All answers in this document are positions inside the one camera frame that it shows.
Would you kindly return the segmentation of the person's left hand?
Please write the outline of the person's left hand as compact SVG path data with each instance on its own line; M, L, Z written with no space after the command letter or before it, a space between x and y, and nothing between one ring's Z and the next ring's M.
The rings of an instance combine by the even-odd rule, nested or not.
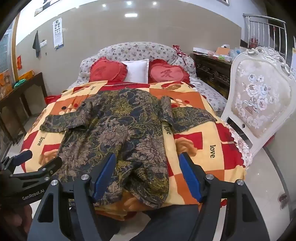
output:
M27 240L32 220L30 205L1 206L1 240Z

